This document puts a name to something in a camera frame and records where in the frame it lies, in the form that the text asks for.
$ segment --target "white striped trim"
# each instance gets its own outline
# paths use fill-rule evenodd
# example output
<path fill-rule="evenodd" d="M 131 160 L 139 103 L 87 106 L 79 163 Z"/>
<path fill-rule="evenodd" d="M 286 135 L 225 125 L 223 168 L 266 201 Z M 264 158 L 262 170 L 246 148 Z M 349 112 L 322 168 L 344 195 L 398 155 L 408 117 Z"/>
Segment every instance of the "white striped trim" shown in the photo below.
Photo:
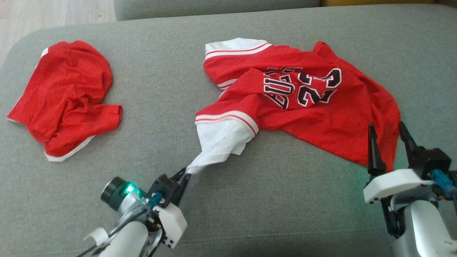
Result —
<path fill-rule="evenodd" d="M 223 82 L 223 83 L 217 84 L 217 85 L 218 85 L 218 87 L 220 87 L 220 88 L 224 88 L 224 87 L 227 87 L 227 86 L 229 86 L 229 85 L 235 83 L 236 80 L 237 80 L 237 79 L 228 80 L 228 81 L 226 81 L 226 82 Z"/>
<path fill-rule="evenodd" d="M 246 113 L 240 111 L 229 111 L 218 115 L 202 114 L 195 117 L 195 124 L 200 122 L 212 123 L 227 118 L 235 118 L 245 124 L 254 136 L 259 132 L 259 126 L 257 123 Z"/>
<path fill-rule="evenodd" d="M 265 43 L 260 47 L 256 47 L 254 49 L 246 49 L 246 50 L 215 50 L 213 52 L 209 52 L 205 55 L 205 61 L 214 56 L 221 56 L 221 55 L 243 55 L 243 54 L 255 54 L 261 52 L 267 48 L 272 46 L 270 43 Z"/>
<path fill-rule="evenodd" d="M 64 160 L 66 160 L 68 157 L 74 155 L 74 154 L 75 154 L 76 152 L 78 152 L 79 150 L 83 149 L 83 147 L 85 147 L 85 146 L 92 140 L 92 138 L 94 138 L 94 137 L 95 137 L 95 135 L 86 138 L 84 141 L 82 141 L 81 144 L 79 144 L 78 146 L 76 146 L 73 150 L 71 150 L 69 153 L 65 154 L 65 155 L 62 156 L 62 157 L 50 156 L 50 155 L 46 154 L 46 152 L 44 152 L 44 155 L 46 155 L 46 158 L 48 159 L 48 161 L 64 161 Z"/>

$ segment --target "white armhole trim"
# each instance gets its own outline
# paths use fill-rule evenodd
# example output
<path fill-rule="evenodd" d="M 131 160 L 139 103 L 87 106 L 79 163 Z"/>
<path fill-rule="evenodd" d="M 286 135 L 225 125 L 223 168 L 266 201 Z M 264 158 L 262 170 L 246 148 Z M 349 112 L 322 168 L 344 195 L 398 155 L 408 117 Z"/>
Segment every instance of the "white armhole trim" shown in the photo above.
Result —
<path fill-rule="evenodd" d="M 74 155 L 75 153 L 77 153 L 79 150 L 83 149 L 83 147 L 85 147 L 94 137 L 95 137 L 95 135 L 86 138 L 84 141 L 81 142 L 81 144 L 79 144 L 78 146 L 76 146 L 73 150 L 71 150 L 69 153 L 65 154 L 65 155 L 62 156 L 62 157 L 50 156 L 50 155 L 48 155 L 46 152 L 44 152 L 44 155 L 46 156 L 46 158 L 48 159 L 48 161 L 64 161 L 64 160 L 66 160 L 67 158 L 69 158 L 70 156 L 72 156 L 72 155 Z"/>
<path fill-rule="evenodd" d="M 205 45 L 205 60 L 220 55 L 243 55 L 261 52 L 272 44 L 265 40 L 234 38 L 227 41 L 213 42 Z"/>
<path fill-rule="evenodd" d="M 259 132 L 257 123 L 246 113 L 240 111 L 224 112 L 218 115 L 203 114 L 195 117 L 195 124 L 197 123 L 215 123 L 224 119 L 236 119 L 246 126 L 254 137 Z"/>

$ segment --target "gray sofa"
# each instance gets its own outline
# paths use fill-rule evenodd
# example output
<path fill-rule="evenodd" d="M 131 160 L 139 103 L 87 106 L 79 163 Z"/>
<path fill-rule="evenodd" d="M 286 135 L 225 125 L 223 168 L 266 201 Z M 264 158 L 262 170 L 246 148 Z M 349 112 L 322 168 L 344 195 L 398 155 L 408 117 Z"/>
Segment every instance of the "gray sofa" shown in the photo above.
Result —
<path fill-rule="evenodd" d="M 457 160 L 457 10 L 439 5 L 366 5 L 154 18 L 34 32 L 0 71 L 0 116 L 21 96 L 40 54 L 84 40 L 109 61 L 106 103 L 124 108 L 115 131 L 62 163 L 20 124 L 0 122 L 0 256 L 72 257 L 117 214 L 100 201 L 121 176 L 148 190 L 200 152 L 195 113 L 219 89 L 205 75 L 205 43 L 235 37 L 311 50 L 325 41 L 398 102 L 417 143 Z M 395 168 L 407 160 L 399 144 Z M 156 256 L 389 256 L 393 238 L 379 205 L 364 203 L 366 168 L 282 132 L 260 132 L 241 156 L 191 180 L 181 209 L 189 224 L 176 249 Z M 453 236 L 452 206 L 440 208 Z"/>
<path fill-rule="evenodd" d="M 118 21 L 317 7 L 319 2 L 320 0 L 113 0 Z"/>

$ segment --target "white fabric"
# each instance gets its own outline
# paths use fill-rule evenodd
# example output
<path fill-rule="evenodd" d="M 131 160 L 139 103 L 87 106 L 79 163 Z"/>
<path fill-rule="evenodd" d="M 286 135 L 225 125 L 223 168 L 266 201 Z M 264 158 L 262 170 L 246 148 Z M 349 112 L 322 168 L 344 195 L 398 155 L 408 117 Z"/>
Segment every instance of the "white fabric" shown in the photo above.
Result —
<path fill-rule="evenodd" d="M 218 50 L 246 50 L 256 48 L 260 45 L 268 43 L 265 40 L 251 39 L 251 38 L 241 38 L 237 37 L 234 39 L 208 43 L 205 45 L 205 54 L 211 51 Z"/>
<path fill-rule="evenodd" d="M 220 55 L 255 54 L 272 46 L 265 40 L 235 38 L 205 46 L 205 60 Z"/>
<path fill-rule="evenodd" d="M 218 87 L 220 89 L 224 89 L 224 88 L 228 87 L 229 85 L 235 83 L 235 81 L 236 81 L 236 79 L 228 80 L 228 81 L 226 81 L 224 83 L 218 84 Z"/>
<path fill-rule="evenodd" d="M 246 143 L 254 138 L 252 130 L 235 118 L 216 122 L 196 122 L 202 152 L 187 166 L 186 173 L 196 174 L 206 166 L 224 162 L 230 154 L 240 155 Z"/>

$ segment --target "jersey number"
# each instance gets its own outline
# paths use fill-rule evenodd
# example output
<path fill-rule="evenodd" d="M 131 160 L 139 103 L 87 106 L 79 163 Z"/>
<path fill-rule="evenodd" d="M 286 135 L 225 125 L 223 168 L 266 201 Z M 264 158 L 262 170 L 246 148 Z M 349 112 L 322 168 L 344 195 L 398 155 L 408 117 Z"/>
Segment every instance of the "jersey number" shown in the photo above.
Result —
<path fill-rule="evenodd" d="M 306 73 L 300 73 L 298 80 L 304 85 L 298 89 L 298 103 L 304 107 L 308 106 L 309 101 L 312 103 L 325 102 L 329 103 L 330 97 L 335 93 L 336 89 L 325 90 L 322 95 L 319 95 L 316 89 L 308 87 L 315 80 L 326 81 L 326 88 L 336 88 L 341 83 L 341 70 L 333 69 L 324 78 L 311 77 Z"/>

